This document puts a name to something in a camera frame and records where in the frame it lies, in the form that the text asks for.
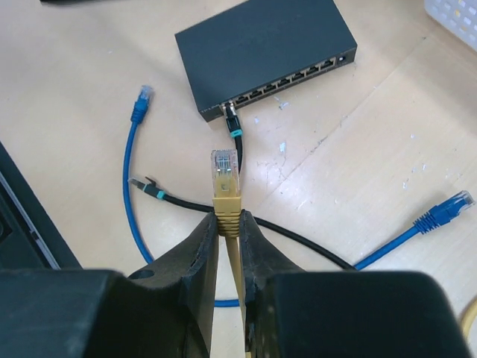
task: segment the blue ethernet cable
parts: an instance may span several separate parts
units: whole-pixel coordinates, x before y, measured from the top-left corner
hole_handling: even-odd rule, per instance
[[[138,100],[134,104],[133,114],[131,116],[131,129],[129,132],[129,136],[127,138],[126,150],[124,153],[124,165],[123,165],[123,197],[124,197],[124,207],[126,209],[127,220],[129,221],[131,233],[133,234],[134,241],[141,252],[141,255],[144,257],[144,260],[147,263],[152,263],[154,258],[152,257],[151,253],[149,252],[148,248],[146,247],[144,241],[142,240],[141,234],[139,232],[139,228],[136,222],[136,218],[134,217],[134,212],[130,200],[130,191],[129,191],[129,167],[130,167],[130,159],[132,155],[134,137],[136,135],[136,131],[138,126],[144,120],[145,114],[149,108],[149,102],[152,96],[152,89],[148,86],[143,86],[141,89],[141,93],[139,94]],[[237,137],[241,139],[241,133],[237,134]],[[355,264],[355,268],[357,270],[362,270],[372,263],[376,262],[395,248],[399,247],[404,242],[408,241],[411,237],[414,237],[418,233],[425,234],[429,231],[432,231],[440,226],[448,224],[459,216],[459,214],[474,205],[474,200],[472,196],[467,192],[459,192],[457,195],[454,195],[450,199],[446,200],[442,204],[439,204],[426,214],[421,216],[418,220],[414,222],[414,225],[398,236],[396,239],[390,241],[388,244],[382,246],[378,250],[374,251],[372,254],[365,257],[363,260],[359,261]],[[215,301],[216,307],[238,307],[239,300],[216,300]]]
[[[136,243],[137,248],[141,252],[142,257],[146,263],[152,263],[154,261],[151,252],[149,252],[148,247],[144,243],[144,240],[141,237],[139,227],[134,216],[133,205],[131,203],[131,196],[129,191],[129,168],[130,161],[133,154],[133,145],[134,137],[137,132],[137,128],[144,120],[146,113],[149,109],[149,103],[151,101],[154,91],[149,86],[142,86],[139,97],[137,98],[136,103],[134,104],[133,114],[131,115],[131,128],[129,130],[129,135],[127,136],[126,149],[124,151],[124,162],[122,167],[122,195],[124,199],[124,208],[126,210],[127,220],[129,222],[129,227],[131,233],[133,234],[134,242]],[[239,300],[215,300],[216,307],[239,307]]]
[[[419,233],[428,233],[429,231],[450,223],[451,220],[458,217],[460,213],[474,205],[474,203],[474,199],[469,192],[459,192],[450,199],[447,199],[443,203],[430,209],[430,211],[416,220],[414,225],[409,230],[399,235],[396,239],[390,241],[386,245],[374,251],[372,254],[366,256],[363,260],[356,263],[355,268],[361,271],[362,269],[379,260],[381,257],[389,254],[392,250],[408,241],[411,237]]]

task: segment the wooden desk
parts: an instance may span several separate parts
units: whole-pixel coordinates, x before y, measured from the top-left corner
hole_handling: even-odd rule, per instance
[[[208,125],[197,113],[174,34],[236,3],[1,2],[0,140],[84,267],[129,274],[144,265],[121,197],[142,84],[157,95],[132,173],[211,201],[210,151],[233,142],[223,120]],[[477,195],[477,54],[432,21],[423,1],[337,4],[358,42],[356,63],[240,110],[241,182],[245,208],[356,262],[446,197]],[[203,216],[134,190],[133,202],[156,257]],[[430,274],[459,315],[477,294],[476,218],[472,208],[372,269]],[[335,269],[265,234],[305,269]],[[217,296],[234,297],[225,247],[219,266]],[[239,310],[216,311],[214,357],[241,357],[240,324]]]

